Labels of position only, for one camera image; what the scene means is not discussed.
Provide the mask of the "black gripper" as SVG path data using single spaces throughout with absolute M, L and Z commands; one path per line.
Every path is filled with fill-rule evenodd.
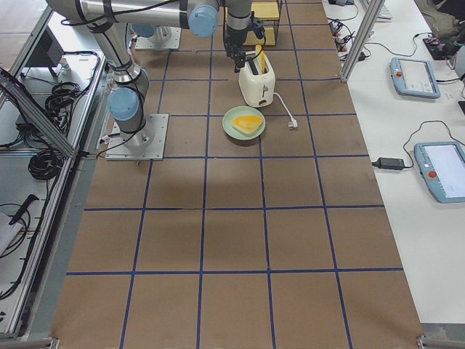
M 248 32 L 251 30 L 251 25 L 241 30 L 236 30 L 227 25 L 223 30 L 224 48 L 226 55 L 235 62 L 235 72 L 240 72 L 241 68 L 244 67 L 246 52 L 243 49 L 243 45 L 246 41 Z

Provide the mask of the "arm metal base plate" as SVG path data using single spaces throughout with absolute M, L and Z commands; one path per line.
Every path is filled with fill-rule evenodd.
M 139 51 L 165 51 L 179 49 L 181 29 L 157 27 L 150 37 L 139 36 L 135 49 Z
M 135 135 L 120 132 L 116 122 L 113 123 L 112 137 L 105 152 L 109 161 L 162 161 L 168 129 L 168 114 L 150 114 L 145 116 L 144 128 Z

